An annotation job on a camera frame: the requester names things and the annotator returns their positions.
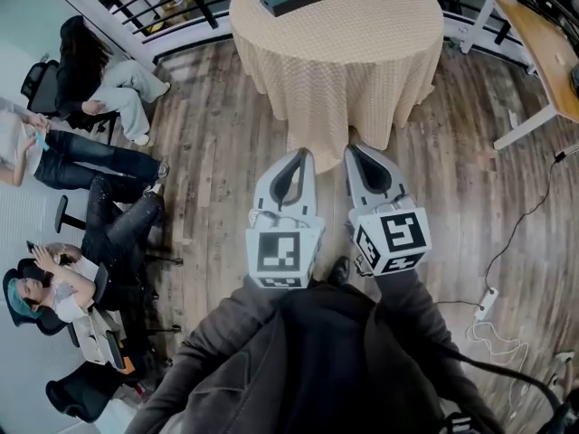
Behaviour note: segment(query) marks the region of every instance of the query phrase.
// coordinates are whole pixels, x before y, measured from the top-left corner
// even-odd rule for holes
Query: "seated woman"
[[[74,122],[81,120],[81,112],[95,116],[117,111],[125,137],[146,145],[150,125],[140,98],[152,103],[171,84],[163,83],[136,61],[108,67],[110,48],[84,25],[82,16],[62,25],[61,39],[56,99],[61,116]]]
[[[24,175],[30,175],[56,190],[89,190],[94,177],[102,172],[76,163],[100,165],[132,175],[112,175],[110,179],[115,185],[134,186],[139,195],[168,173],[166,164],[138,151],[51,130],[49,121],[41,115],[26,116],[0,109],[0,182],[20,186]],[[136,201],[121,193],[119,197],[119,203]]]
[[[15,312],[36,318],[41,313],[40,307],[49,307],[67,323],[86,316],[95,293],[94,283],[80,273],[86,260],[96,265],[103,263],[109,270],[112,283],[100,305],[110,310],[119,308],[114,284],[123,277],[133,249],[147,240],[151,227],[164,209],[163,199],[153,189],[116,217],[118,209],[113,201],[118,197],[115,191],[107,176],[98,175],[93,180],[87,207],[87,230],[80,249],[62,243],[33,248],[35,264],[47,272],[47,279],[44,282],[32,278],[10,281],[8,301]],[[65,256],[70,265],[62,266],[55,261],[61,256]]]

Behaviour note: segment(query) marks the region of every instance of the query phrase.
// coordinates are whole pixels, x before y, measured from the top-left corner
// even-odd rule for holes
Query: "black shoe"
[[[347,283],[350,277],[350,259],[346,256],[336,260],[334,267],[329,272],[326,282],[333,286],[340,286]]]

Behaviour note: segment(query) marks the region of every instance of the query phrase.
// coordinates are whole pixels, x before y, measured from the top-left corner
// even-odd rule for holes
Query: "black pants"
[[[137,199],[126,212],[113,203],[119,200],[119,191]],[[164,211],[159,195],[150,192],[139,197],[131,191],[130,187],[113,184],[108,175],[97,175],[90,185],[87,230],[81,251],[91,262],[97,265],[102,262],[107,267],[113,285],[131,282],[131,256],[137,245],[144,249],[151,227]],[[113,285],[107,286],[109,303],[115,296]]]
[[[43,152],[34,177],[56,190],[90,189],[92,179],[102,172],[75,163],[89,163],[107,167],[115,172],[131,175],[107,175],[118,187],[134,187],[141,194],[145,187],[157,179],[159,162],[138,151],[103,145],[70,132],[51,130],[46,136],[50,147]],[[127,195],[116,192],[119,203],[133,203]]]

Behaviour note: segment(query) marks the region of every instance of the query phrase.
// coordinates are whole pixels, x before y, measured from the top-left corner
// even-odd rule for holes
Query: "white desk leg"
[[[537,127],[542,126],[549,119],[554,118],[556,115],[557,111],[555,110],[555,107],[551,103],[549,103],[539,112],[537,112],[532,118],[527,119],[522,124],[513,128],[505,136],[499,138],[495,142],[495,149],[502,149],[505,146],[510,145],[514,141],[519,140],[521,137],[532,132]]]
[[[494,8],[495,2],[493,0],[487,0],[485,4],[482,6],[482,8],[480,8],[479,17],[477,17],[477,20],[474,22],[474,25],[469,30],[469,33],[467,33],[466,39],[464,39],[464,41],[462,41],[462,43],[460,44],[461,52],[467,54],[470,51],[470,48],[472,48],[472,44],[474,43],[474,40],[477,38],[477,35],[482,33],[482,31],[484,31],[483,28],[485,26],[485,23],[489,19],[489,16]]]

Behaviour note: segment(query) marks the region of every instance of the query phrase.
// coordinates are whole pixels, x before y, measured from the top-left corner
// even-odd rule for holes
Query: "beige tablecloth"
[[[431,91],[442,47],[436,0],[324,0],[274,17],[232,0],[233,38],[273,114],[289,121],[288,150],[305,146],[325,172],[342,160],[348,125],[385,149]]]

